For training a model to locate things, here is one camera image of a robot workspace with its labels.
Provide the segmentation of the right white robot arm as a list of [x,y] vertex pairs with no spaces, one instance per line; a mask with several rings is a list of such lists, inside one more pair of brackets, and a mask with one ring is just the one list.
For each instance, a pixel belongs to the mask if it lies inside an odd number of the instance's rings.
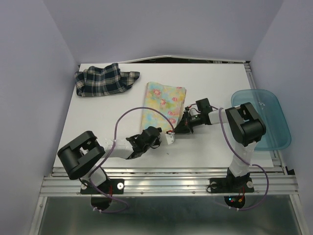
[[210,178],[209,193],[254,192],[249,167],[257,143],[266,133],[266,125],[248,102],[228,109],[216,109],[208,98],[196,101],[198,113],[191,114],[191,106],[185,107],[181,121],[177,124],[176,134],[189,134],[200,125],[220,124],[224,139],[233,152],[232,162],[226,177]]

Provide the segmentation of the pastel tie-dye skirt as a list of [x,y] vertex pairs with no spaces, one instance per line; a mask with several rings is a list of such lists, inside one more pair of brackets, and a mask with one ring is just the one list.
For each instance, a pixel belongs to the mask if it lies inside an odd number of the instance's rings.
[[171,131],[181,120],[186,97],[185,87],[173,87],[148,82],[141,116],[141,129],[150,126],[161,128],[163,132]]

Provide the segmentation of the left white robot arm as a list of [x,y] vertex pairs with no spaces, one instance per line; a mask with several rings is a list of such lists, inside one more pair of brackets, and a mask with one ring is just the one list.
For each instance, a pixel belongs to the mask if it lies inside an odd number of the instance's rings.
[[92,185],[98,193],[109,187],[106,173],[97,167],[99,160],[121,158],[132,160],[141,157],[152,147],[161,144],[160,127],[148,127],[141,134],[120,140],[105,139],[100,145],[92,131],[85,131],[59,149],[57,155],[71,180],[82,179]]

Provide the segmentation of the navy plaid skirt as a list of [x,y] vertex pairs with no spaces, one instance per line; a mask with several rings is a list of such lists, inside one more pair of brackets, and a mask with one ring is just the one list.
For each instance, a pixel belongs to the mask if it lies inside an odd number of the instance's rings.
[[140,78],[140,72],[121,71],[117,63],[104,68],[91,66],[75,73],[76,94],[80,97],[98,97],[124,93]]

